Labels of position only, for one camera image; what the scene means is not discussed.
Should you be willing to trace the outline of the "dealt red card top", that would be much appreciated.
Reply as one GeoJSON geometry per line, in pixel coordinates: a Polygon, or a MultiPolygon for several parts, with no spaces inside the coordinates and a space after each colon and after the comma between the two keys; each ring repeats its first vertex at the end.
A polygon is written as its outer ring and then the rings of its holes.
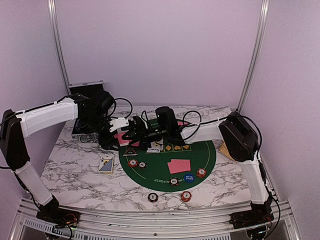
{"type": "Polygon", "coordinates": [[[179,126],[188,126],[188,125],[190,125],[191,123],[188,122],[188,121],[177,120],[177,124],[178,124],[179,126]]]}

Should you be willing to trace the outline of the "dealt red card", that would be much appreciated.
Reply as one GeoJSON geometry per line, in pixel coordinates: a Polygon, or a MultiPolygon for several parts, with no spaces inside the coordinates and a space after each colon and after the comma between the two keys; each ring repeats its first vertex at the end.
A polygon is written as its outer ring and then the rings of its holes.
{"type": "Polygon", "coordinates": [[[188,121],[177,120],[177,124],[178,124],[179,126],[188,126],[188,125],[190,125],[191,123],[188,122],[188,121]]]}
{"type": "Polygon", "coordinates": [[[133,147],[138,147],[139,144],[140,144],[140,142],[138,141],[138,142],[133,143],[131,146],[133,146],[133,147]]]}
{"type": "Polygon", "coordinates": [[[184,165],[180,162],[168,162],[168,169],[170,174],[182,173],[185,171],[184,165]]]}

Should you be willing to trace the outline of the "red backed card deck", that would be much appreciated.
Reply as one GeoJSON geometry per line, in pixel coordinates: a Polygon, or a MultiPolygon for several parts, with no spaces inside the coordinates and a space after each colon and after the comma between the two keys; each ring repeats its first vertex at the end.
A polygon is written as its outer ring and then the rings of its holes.
{"type": "Polygon", "coordinates": [[[131,140],[123,139],[124,134],[125,134],[124,132],[121,132],[121,133],[115,134],[115,136],[114,136],[118,140],[120,147],[127,146],[131,142],[131,140]]]}

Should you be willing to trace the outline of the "red chip stack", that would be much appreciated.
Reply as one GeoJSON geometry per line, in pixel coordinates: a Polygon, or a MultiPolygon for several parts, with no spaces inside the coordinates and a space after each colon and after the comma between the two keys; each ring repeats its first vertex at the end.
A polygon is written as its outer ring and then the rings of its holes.
{"type": "Polygon", "coordinates": [[[127,164],[130,168],[135,168],[139,165],[139,162],[136,159],[130,159],[127,164]]]}
{"type": "Polygon", "coordinates": [[[180,199],[183,202],[189,202],[192,198],[192,194],[189,191],[183,191],[180,195],[180,199]]]}
{"type": "Polygon", "coordinates": [[[199,168],[196,172],[196,175],[199,177],[199,178],[204,178],[206,175],[207,175],[207,171],[205,168],[199,168]]]}

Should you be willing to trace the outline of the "dealt red card front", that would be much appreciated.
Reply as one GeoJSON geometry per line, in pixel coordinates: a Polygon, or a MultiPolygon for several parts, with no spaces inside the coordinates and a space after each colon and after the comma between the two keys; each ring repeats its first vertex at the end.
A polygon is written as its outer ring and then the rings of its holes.
{"type": "Polygon", "coordinates": [[[184,165],[180,162],[168,162],[168,169],[170,174],[182,173],[185,171],[184,165]]]}

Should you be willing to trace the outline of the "dark hundred chip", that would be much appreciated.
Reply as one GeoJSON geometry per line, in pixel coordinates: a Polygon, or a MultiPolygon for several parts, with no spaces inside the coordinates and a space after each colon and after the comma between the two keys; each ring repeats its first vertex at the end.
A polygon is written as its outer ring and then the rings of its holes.
{"type": "Polygon", "coordinates": [[[147,167],[147,164],[144,162],[144,161],[141,161],[139,164],[138,164],[138,167],[140,169],[145,169],[147,167]]]}

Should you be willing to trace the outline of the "dark chip stack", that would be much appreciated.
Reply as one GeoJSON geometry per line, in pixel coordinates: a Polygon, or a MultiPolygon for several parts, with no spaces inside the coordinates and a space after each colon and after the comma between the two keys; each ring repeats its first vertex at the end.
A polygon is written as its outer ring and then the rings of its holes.
{"type": "Polygon", "coordinates": [[[171,177],[169,184],[173,187],[177,187],[180,184],[180,180],[177,177],[171,177]]]}
{"type": "Polygon", "coordinates": [[[159,197],[158,197],[158,195],[157,195],[156,193],[151,192],[151,193],[147,196],[147,199],[148,199],[149,202],[155,203],[155,202],[158,201],[159,197]]]}

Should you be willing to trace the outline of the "blue small blind button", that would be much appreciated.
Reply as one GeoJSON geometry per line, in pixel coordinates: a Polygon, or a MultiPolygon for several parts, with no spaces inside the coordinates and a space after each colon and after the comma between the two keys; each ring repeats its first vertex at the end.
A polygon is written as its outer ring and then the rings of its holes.
{"type": "Polygon", "coordinates": [[[186,183],[193,183],[196,178],[195,178],[195,175],[194,175],[194,174],[192,174],[192,173],[187,173],[187,174],[184,175],[183,179],[184,179],[184,181],[185,181],[186,183]]]}

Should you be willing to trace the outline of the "red chip stack front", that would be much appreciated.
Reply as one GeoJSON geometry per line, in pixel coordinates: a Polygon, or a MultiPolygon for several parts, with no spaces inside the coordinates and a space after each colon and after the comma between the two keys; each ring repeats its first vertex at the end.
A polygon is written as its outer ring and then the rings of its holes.
{"type": "Polygon", "coordinates": [[[180,195],[180,199],[183,202],[189,202],[192,198],[192,194],[189,191],[183,191],[180,195]]]}

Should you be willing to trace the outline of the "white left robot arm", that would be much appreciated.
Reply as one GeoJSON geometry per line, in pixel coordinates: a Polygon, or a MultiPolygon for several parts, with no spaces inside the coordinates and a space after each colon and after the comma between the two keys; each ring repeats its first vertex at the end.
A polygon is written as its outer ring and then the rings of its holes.
{"type": "Polygon", "coordinates": [[[114,132],[129,126],[125,117],[109,120],[106,115],[115,101],[109,92],[99,90],[92,98],[76,93],[42,106],[18,112],[8,109],[3,113],[0,150],[6,168],[13,171],[22,186],[44,207],[43,213],[51,222],[60,222],[63,211],[32,166],[25,139],[51,126],[80,119],[98,134],[101,147],[110,149],[115,141],[114,132]]]}

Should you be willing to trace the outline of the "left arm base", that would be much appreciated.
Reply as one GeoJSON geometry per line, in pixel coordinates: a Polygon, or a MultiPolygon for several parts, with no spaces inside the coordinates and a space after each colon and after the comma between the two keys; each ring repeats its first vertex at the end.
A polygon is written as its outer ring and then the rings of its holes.
{"type": "Polygon", "coordinates": [[[38,211],[36,217],[58,226],[76,227],[79,223],[80,215],[81,214],[78,211],[59,208],[57,211],[51,213],[38,211]]]}

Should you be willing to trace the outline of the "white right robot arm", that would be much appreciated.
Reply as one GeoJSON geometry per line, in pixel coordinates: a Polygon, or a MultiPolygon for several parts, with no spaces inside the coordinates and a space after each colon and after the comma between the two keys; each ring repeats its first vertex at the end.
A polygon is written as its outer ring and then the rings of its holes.
{"type": "Polygon", "coordinates": [[[153,127],[147,120],[134,116],[128,122],[128,131],[122,139],[129,144],[139,143],[141,149],[151,147],[151,143],[159,140],[171,144],[184,145],[214,140],[221,137],[226,144],[230,156],[237,161],[246,178],[251,200],[251,209],[247,219],[258,224],[267,216],[265,202],[269,197],[266,189],[264,167],[260,160],[262,135],[254,122],[248,123],[248,117],[237,111],[228,116],[198,123],[178,123],[172,108],[161,106],[156,109],[157,126],[153,127]]]}

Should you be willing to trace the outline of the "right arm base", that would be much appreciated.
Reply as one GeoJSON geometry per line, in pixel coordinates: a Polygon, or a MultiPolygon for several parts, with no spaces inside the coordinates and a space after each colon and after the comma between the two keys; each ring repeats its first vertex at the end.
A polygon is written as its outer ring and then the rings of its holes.
{"type": "Polygon", "coordinates": [[[230,215],[229,223],[233,225],[234,229],[241,229],[268,223],[274,219],[274,215],[270,212],[263,214],[259,211],[247,210],[232,213],[230,215]]]}

